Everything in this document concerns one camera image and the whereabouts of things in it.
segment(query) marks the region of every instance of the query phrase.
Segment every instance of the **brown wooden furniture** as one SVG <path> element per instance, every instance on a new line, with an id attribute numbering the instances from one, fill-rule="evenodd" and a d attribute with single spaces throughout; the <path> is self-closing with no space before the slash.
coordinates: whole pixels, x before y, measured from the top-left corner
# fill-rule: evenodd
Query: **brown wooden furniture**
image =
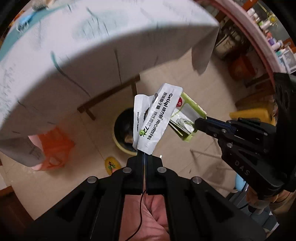
<path id="1" fill-rule="evenodd" d="M 96 117 L 89 110 L 91 107 L 98 104 L 102 100 L 108 98 L 109 96 L 115 94 L 116 92 L 124 89 L 125 87 L 128 87 L 129 85 L 131 86 L 133 96 L 135 97 L 137 95 L 136 82 L 138 82 L 138 81 L 140 81 L 140 75 L 139 74 L 136 77 L 129 79 L 128 81 L 126 81 L 122 85 L 116 86 L 115 88 L 113 88 L 113 89 L 111 89 L 111 90 L 109 90 L 109 91 L 107 91 L 105 93 L 102 93 L 102 94 L 92 98 L 88 102 L 84 103 L 82 106 L 78 107 L 77 110 L 80 113 L 86 112 L 89 115 L 89 117 L 94 121 L 96 119 Z"/>

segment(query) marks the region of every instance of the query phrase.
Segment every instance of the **white tablecloth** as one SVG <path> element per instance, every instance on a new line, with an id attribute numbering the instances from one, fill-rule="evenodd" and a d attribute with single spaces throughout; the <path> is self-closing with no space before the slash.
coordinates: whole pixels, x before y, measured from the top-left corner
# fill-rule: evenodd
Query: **white tablecloth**
<path id="1" fill-rule="evenodd" d="M 80 0 L 39 11 L 22 33 L 17 24 L 0 50 L 0 151 L 27 166 L 44 159 L 28 135 L 141 71 L 192 47 L 203 73 L 219 29 L 187 0 Z"/>

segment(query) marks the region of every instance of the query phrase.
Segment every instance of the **blue object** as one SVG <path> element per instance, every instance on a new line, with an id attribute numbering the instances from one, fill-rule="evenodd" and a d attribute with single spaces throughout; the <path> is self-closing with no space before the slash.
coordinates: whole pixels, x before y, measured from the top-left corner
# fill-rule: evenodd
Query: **blue object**
<path id="1" fill-rule="evenodd" d="M 238 191 L 241 191 L 244 188 L 244 185 L 246 184 L 246 181 L 242 179 L 240 175 L 235 176 L 235 188 Z"/>

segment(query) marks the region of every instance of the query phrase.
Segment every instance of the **yellow stool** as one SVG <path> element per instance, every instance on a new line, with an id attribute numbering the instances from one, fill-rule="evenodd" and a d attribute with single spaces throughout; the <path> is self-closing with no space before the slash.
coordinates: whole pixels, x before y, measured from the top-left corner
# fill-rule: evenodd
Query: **yellow stool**
<path id="1" fill-rule="evenodd" d="M 231 112 L 229 113 L 229 116 L 231 119 L 238 119 L 241 117 L 246 119 L 256 119 L 274 126 L 276 125 L 276 121 L 275 118 L 272 117 L 272 113 L 270 113 L 267 108 L 262 107 Z"/>

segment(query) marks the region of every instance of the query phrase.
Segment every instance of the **tiled floor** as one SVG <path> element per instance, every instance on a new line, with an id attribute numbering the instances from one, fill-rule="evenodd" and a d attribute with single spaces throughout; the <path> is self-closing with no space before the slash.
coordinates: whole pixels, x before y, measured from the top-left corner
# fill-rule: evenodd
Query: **tiled floor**
<path id="1" fill-rule="evenodd" d="M 229 119 L 235 111 L 235 101 L 247 95 L 241 83 L 234 82 L 228 74 L 227 65 L 212 56 L 206 72 L 199 76 L 191 66 L 191 52 L 178 61 L 169 62 L 140 74 L 138 93 L 152 95 L 162 83 L 183 87 L 184 92 L 194 99 L 208 114 L 221 120 Z M 117 148 L 112 140 L 111 129 L 118 114 L 133 106 L 131 88 L 123 89 L 91 109 L 96 116 L 92 121 L 85 113 L 75 112 L 60 124 L 76 146 L 71 151 L 70 161 L 59 170 L 36 172 L 0 153 L 4 171 L 15 193 L 28 213 L 36 219 L 67 195 L 88 176 L 108 176 L 104 159 L 114 156 L 125 166 L 129 155 Z M 198 132 L 192 140 L 183 142 L 168 127 L 154 150 L 162 155 L 163 165 L 180 176 L 191 178 L 199 175 L 205 180 L 234 187 L 234 171 L 221 170 L 226 166 L 219 159 L 208 156 L 192 156 L 190 149 L 219 153 L 213 138 Z M 218 189 L 222 195 L 227 191 Z"/>

